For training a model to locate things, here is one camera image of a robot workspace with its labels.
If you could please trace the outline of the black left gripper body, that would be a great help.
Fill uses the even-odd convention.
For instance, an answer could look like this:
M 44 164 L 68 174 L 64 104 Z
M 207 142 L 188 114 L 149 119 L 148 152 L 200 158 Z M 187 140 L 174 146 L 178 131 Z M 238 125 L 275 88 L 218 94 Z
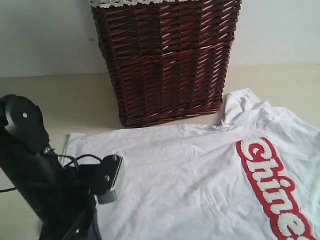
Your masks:
M 40 240 L 100 240 L 96 200 L 90 189 L 95 164 L 68 166 L 62 180 L 41 188 Z

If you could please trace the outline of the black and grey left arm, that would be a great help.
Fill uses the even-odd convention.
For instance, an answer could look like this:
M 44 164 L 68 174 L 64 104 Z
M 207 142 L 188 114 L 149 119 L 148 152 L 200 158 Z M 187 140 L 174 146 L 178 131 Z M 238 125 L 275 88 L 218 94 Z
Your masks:
M 79 169 L 50 146 L 40 108 L 23 96 L 0 99 L 0 167 L 42 223 L 42 240 L 99 240 L 96 201 Z

